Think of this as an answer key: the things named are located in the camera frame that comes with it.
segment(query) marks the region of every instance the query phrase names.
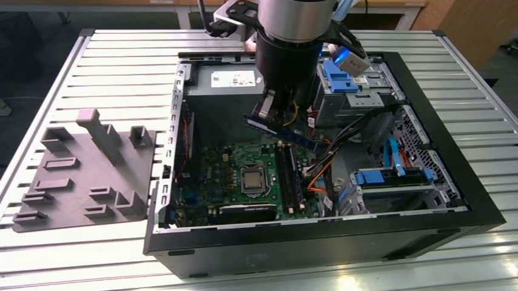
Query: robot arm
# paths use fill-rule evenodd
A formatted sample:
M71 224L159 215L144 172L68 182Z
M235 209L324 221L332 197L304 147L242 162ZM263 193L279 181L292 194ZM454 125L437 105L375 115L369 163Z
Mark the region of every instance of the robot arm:
M256 67L264 79L264 101L254 115L280 123L296 85L315 74L322 46L335 65L358 76L370 66L367 54L347 28L332 20L335 0L230 1L215 12L212 36L256 31Z

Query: ram slot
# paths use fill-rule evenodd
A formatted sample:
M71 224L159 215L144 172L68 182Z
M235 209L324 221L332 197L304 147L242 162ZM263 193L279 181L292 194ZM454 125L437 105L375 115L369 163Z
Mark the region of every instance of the ram slot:
M275 145L275 161L279 176L283 210L284 213L294 213L300 209L300 205L303 207L303 196L299 173L296 170L296 161L292 155L291 147L288 145Z

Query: aluminum slotted table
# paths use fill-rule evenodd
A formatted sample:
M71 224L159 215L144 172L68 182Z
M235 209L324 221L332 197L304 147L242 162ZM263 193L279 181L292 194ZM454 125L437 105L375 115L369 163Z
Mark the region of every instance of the aluminum slotted table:
M182 281L144 256L146 221L15 233L13 214L43 157L48 126L83 133L95 107L119 132L158 130L164 144L178 52L242 51L199 30L83 31L0 180L0 289L509 290L518 276L518 122L446 37L358 31L366 51L399 52L507 223L417 259ZM160 173L156 148L152 176Z

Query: cpu socket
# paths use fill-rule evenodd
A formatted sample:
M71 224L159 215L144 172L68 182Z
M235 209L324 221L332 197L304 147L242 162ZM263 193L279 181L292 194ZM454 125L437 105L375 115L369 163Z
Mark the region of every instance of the cpu socket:
M258 198L266 193L263 166L242 167L242 193L250 198Z

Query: metal cylinder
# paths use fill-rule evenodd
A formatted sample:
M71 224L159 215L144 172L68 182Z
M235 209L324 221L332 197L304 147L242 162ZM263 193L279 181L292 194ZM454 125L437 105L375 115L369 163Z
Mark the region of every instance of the metal cylinder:
M307 45L279 43L258 31L256 67L264 78L264 85L274 90L286 85L296 85L315 73L318 55L322 44L311 42Z
M312 41L330 27L334 2L260 0L258 18L264 31L282 41Z

